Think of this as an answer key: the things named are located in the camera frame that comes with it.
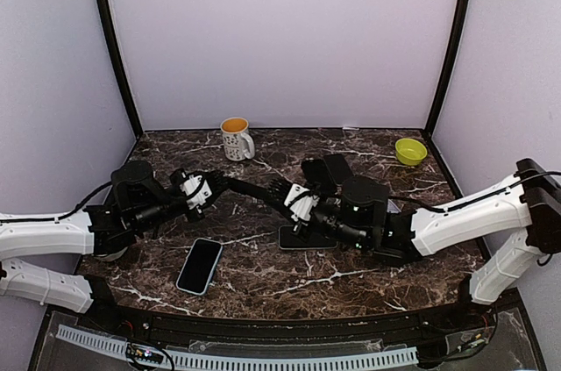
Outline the silver phone with dark screen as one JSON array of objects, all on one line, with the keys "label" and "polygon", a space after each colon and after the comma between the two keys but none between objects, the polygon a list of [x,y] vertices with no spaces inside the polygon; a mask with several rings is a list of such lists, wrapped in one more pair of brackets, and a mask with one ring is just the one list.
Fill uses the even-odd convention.
[{"label": "silver phone with dark screen", "polygon": [[278,245],[283,250],[324,250],[336,248],[337,242],[318,233],[311,233],[307,239],[301,239],[292,233],[290,225],[283,225],[278,230]]}]

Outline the purple phone with dark screen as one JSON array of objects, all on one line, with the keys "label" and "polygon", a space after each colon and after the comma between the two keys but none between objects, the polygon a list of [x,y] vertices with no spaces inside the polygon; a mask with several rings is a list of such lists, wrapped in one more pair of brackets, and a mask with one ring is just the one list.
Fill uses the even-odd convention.
[{"label": "purple phone with dark screen", "polygon": [[330,178],[336,185],[343,185],[347,179],[353,176],[351,167],[343,154],[332,153],[324,155],[323,161],[328,169]]}]

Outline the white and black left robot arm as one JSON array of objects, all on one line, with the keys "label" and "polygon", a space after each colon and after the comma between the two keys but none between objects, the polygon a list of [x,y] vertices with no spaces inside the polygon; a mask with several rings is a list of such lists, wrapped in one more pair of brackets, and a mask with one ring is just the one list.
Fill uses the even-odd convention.
[{"label": "white and black left robot arm", "polygon": [[117,332],[124,314],[112,304],[106,282],[95,276],[67,275],[35,266],[27,256],[50,253],[94,255],[115,260],[145,234],[179,216],[190,221],[229,188],[218,170],[174,171],[170,186],[157,181],[147,161],[131,161],[103,184],[103,204],[78,203],[70,212],[47,216],[1,216],[1,293],[39,304],[60,306],[90,319],[105,332]]}]

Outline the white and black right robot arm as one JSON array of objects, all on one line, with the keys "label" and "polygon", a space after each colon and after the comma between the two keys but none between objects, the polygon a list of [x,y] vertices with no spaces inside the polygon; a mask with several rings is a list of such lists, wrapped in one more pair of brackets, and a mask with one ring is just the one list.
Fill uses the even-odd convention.
[{"label": "white and black right robot arm", "polygon": [[533,265],[544,265],[560,251],[560,173],[530,158],[492,187],[449,203],[393,213],[390,189],[364,175],[345,174],[340,185],[278,180],[268,189],[270,204],[290,220],[293,234],[312,232],[370,252],[380,262],[403,266],[445,248],[492,233],[508,239],[460,285],[460,301],[447,312],[457,331],[468,329]]}]

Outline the phone in blue case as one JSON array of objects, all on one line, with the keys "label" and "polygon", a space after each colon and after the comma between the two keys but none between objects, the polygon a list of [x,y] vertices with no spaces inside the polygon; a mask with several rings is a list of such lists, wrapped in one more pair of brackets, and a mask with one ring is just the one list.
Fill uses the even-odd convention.
[{"label": "phone in blue case", "polygon": [[223,245],[211,239],[196,239],[176,280],[176,288],[194,296],[203,296],[223,252]]}]

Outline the white patterned mug yellow inside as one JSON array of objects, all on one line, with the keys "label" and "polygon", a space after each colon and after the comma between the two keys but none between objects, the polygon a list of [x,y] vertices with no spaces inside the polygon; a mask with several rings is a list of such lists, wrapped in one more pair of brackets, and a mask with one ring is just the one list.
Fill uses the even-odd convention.
[{"label": "white patterned mug yellow inside", "polygon": [[253,159],[255,145],[245,118],[227,118],[220,125],[224,153],[229,161]]}]

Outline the white fluted bowl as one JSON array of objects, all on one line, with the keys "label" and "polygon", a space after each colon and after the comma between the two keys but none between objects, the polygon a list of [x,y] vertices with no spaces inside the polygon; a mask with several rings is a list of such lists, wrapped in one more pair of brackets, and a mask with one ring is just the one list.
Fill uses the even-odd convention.
[{"label": "white fluted bowl", "polygon": [[115,253],[95,255],[95,258],[103,262],[112,262],[121,258],[126,253],[127,250],[128,248],[126,247]]}]

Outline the green bowl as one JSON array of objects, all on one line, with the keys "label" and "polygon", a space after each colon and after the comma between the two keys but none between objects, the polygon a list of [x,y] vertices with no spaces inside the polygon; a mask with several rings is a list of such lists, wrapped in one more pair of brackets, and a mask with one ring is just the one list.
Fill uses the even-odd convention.
[{"label": "green bowl", "polygon": [[417,166],[427,157],[428,150],[416,139],[403,138],[395,142],[395,155],[401,164]]}]

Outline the black front rail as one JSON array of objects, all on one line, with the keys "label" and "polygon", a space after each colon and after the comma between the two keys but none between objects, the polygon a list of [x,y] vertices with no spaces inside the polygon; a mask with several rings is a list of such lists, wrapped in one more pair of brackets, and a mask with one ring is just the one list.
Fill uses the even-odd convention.
[{"label": "black front rail", "polygon": [[161,346],[187,346],[196,341],[279,345],[368,339],[430,344],[456,332],[477,328],[489,331],[497,323],[497,314],[494,307],[463,309],[453,303],[364,317],[267,321],[191,317],[116,305],[80,315],[78,322],[96,330]]}]

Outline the black frame post left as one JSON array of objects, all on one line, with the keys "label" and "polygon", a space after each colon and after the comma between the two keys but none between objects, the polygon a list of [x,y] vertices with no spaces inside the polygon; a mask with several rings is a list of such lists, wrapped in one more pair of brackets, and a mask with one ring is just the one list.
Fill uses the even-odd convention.
[{"label": "black frame post left", "polygon": [[133,135],[135,139],[139,139],[144,134],[144,130],[140,122],[138,110],[133,101],[131,87],[125,72],[122,54],[117,41],[110,0],[96,0],[96,6],[119,95],[124,105]]}]

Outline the black frame post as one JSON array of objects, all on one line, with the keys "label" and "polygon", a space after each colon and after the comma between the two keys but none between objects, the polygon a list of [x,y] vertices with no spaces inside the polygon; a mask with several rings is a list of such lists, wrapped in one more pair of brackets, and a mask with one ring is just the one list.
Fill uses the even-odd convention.
[{"label": "black frame post", "polygon": [[451,23],[451,31],[444,54],[443,65],[438,78],[435,95],[430,106],[430,112],[423,128],[425,139],[432,139],[437,123],[444,107],[444,101],[451,82],[456,63],[460,41],[465,25],[465,17],[470,0],[457,0]]},{"label": "black frame post", "polygon": [[133,101],[131,87],[125,72],[122,54],[117,41],[110,0],[96,0],[96,6],[119,95],[124,105],[133,135],[135,139],[139,139],[144,134],[144,130],[140,122],[138,110]]}]

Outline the black frame post right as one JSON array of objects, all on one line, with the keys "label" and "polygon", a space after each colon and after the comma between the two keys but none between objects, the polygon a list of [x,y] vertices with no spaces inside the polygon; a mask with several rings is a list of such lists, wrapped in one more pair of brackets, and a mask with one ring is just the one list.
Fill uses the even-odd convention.
[{"label": "black frame post right", "polygon": [[465,17],[470,0],[457,0],[451,23],[451,31],[444,54],[443,65],[438,78],[435,95],[430,106],[430,112],[423,128],[425,139],[432,139],[437,123],[444,107],[444,101],[451,82],[456,63],[460,41],[465,25]]}]

